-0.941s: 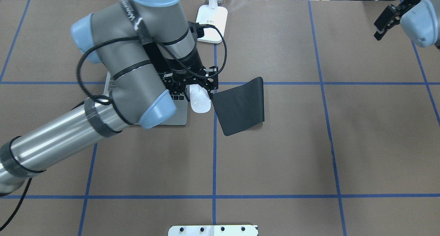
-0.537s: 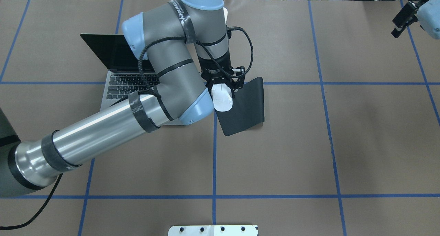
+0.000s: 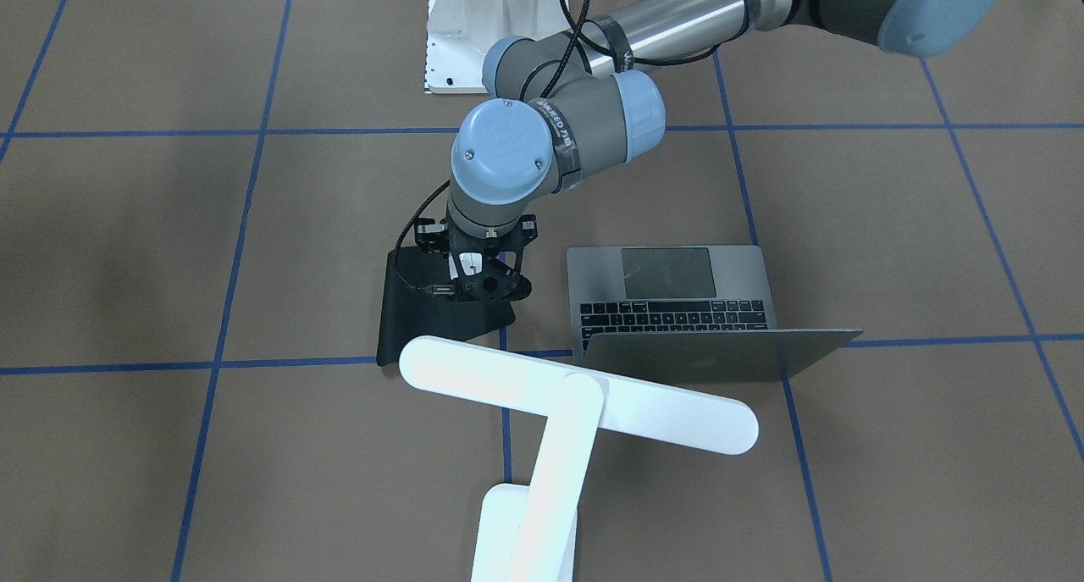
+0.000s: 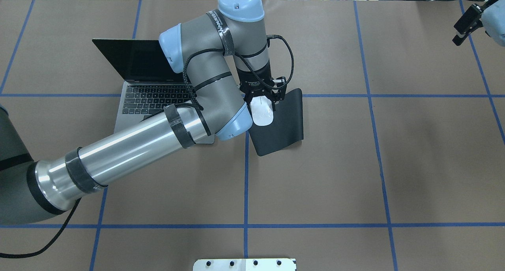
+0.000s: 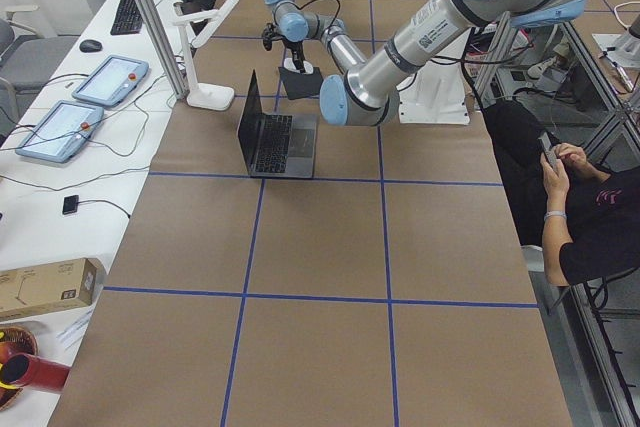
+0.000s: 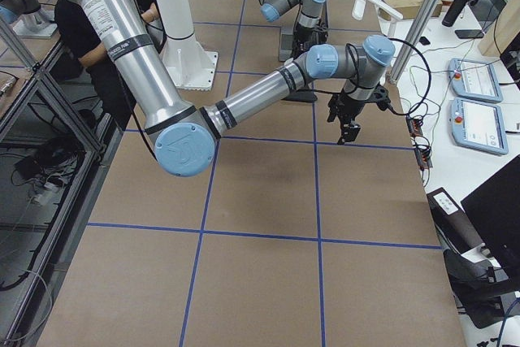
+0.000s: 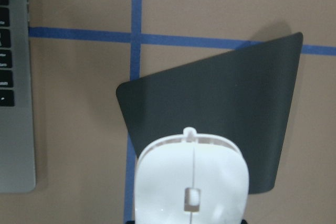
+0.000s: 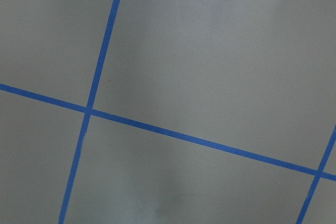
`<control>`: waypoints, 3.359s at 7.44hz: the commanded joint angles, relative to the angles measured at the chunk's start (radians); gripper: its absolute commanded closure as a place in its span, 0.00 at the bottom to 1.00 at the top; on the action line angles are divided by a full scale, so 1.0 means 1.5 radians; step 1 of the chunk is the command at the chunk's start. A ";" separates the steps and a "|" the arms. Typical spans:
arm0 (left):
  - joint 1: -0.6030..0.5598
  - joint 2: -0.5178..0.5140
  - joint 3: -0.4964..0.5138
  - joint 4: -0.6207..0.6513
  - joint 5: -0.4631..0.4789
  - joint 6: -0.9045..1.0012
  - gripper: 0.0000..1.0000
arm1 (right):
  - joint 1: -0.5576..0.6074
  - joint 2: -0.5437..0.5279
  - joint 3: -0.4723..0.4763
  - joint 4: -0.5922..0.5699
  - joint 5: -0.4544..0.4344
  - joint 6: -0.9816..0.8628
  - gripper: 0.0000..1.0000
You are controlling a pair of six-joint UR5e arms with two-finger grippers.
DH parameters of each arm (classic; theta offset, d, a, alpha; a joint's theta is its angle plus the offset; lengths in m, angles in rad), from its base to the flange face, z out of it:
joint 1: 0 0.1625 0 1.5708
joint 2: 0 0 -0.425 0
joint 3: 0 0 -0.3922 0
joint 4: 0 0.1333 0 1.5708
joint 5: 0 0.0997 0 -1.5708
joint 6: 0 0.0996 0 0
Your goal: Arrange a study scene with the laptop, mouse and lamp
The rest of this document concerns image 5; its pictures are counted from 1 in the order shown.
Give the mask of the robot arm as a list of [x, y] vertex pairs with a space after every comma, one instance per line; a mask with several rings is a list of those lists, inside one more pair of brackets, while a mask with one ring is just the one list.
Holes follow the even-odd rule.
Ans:
[[509, 13], [514, 27], [566, 22], [580, 16], [586, 0], [429, 0], [384, 47], [365, 58], [338, 19], [305, 13], [292, 0], [264, 0], [273, 30], [296, 44], [316, 39], [340, 72], [323, 80], [324, 120], [337, 126], [378, 126], [395, 117], [398, 85], [417, 73], [471, 27], [484, 27]]

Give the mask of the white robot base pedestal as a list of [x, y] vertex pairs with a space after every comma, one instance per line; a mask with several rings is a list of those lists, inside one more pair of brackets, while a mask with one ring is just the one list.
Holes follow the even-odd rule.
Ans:
[[398, 85], [399, 119], [404, 124], [468, 125], [460, 67], [428, 63]]

